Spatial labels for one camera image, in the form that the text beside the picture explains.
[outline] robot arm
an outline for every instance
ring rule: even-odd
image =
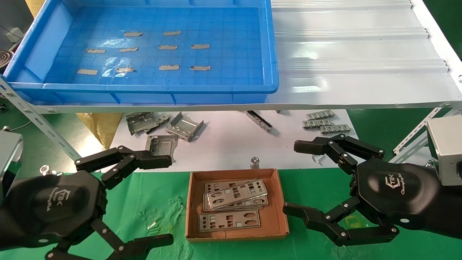
[[[296,141],[299,153],[326,154],[352,175],[350,198],[329,212],[285,203],[285,214],[303,219],[307,229],[323,232],[337,246],[390,242],[406,229],[426,230],[462,239],[462,187],[442,186],[433,168],[382,161],[383,150],[337,135]],[[358,164],[350,154],[366,161]],[[358,210],[378,227],[344,229],[338,222]]]
[[[91,175],[114,165],[101,181]],[[169,155],[112,148],[75,161],[71,175],[45,175],[16,180],[0,206],[0,250],[36,248],[57,243],[45,259],[88,260],[67,253],[96,231],[113,249],[108,260],[145,259],[152,248],[171,245],[171,234],[120,240],[102,221],[106,190],[113,189],[135,169],[169,167]]]

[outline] cable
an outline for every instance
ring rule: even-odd
[[[3,27],[3,26],[1,26],[1,25],[0,25],[0,27],[3,28],[4,30],[6,30],[7,32],[11,33],[11,35],[18,37],[18,38],[21,39],[21,40],[23,39],[22,37],[19,37],[19,36],[17,36],[17,35],[14,35],[12,32],[10,32],[9,30],[7,30],[5,27]]]
[[[10,132],[16,131],[16,130],[21,129],[21,128],[23,128],[23,127],[26,127],[26,126],[28,126],[30,123],[32,123],[32,121],[29,121],[28,123],[26,123],[25,125],[21,125],[20,127],[13,128],[13,129],[10,130]]]

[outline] green mat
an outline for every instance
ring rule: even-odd
[[[280,179],[284,197],[289,202],[326,211],[348,198],[350,177],[337,168],[281,170]],[[289,217],[291,233],[284,240],[190,244],[184,238],[188,182],[189,173],[134,173],[108,192],[109,203],[103,220],[123,241],[172,233],[174,244],[153,249],[148,260],[461,258],[461,240],[405,229],[400,229],[400,235],[388,244],[337,247],[323,234],[305,229],[302,220],[293,217]],[[370,223],[355,213],[343,225],[358,228]],[[43,260],[51,248],[5,251],[0,253],[0,259]],[[69,252],[103,260],[112,249],[94,233]]]

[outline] brown cardboard tray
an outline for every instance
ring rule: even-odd
[[[259,210],[261,226],[251,229],[221,230],[199,233],[199,214],[210,213],[202,210],[204,183],[262,179],[268,191],[268,206]],[[281,239],[289,234],[287,217],[282,212],[282,194],[279,173],[276,169],[231,170],[193,172],[189,178],[188,204],[186,209],[186,239],[191,242],[212,242],[220,240],[268,240]]]

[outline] metal angle bracket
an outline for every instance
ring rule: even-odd
[[[333,118],[335,116],[332,110],[323,110],[319,112],[314,112],[306,115],[306,119],[308,120],[319,120],[319,119],[326,119],[326,118]]]
[[[147,134],[166,124],[170,120],[167,115],[157,117],[152,112],[132,113],[127,115],[128,130],[131,135],[144,131]]]
[[[342,134],[342,133],[349,133],[351,131],[351,128],[347,124],[321,126],[320,129],[321,129],[321,134],[323,135]]]
[[[245,113],[250,119],[252,119],[252,121],[255,122],[255,124],[257,124],[258,126],[260,126],[263,130],[265,130],[266,132],[270,132],[271,129],[273,129],[273,126],[268,123],[268,121],[266,121],[265,119],[263,119],[259,114],[257,114],[255,111],[253,110],[249,110]]]
[[[175,162],[173,159],[173,152],[178,145],[178,137],[176,135],[172,136],[148,136],[146,141],[146,148],[151,152],[152,155],[170,155],[172,162]]]
[[[321,119],[321,120],[302,121],[302,129],[314,129],[314,128],[320,128],[321,126],[326,126],[326,125],[332,125],[330,120]]]
[[[180,139],[190,142],[203,125],[204,120],[197,123],[180,112],[172,119],[167,128],[165,128],[165,131],[169,134],[177,135]]]

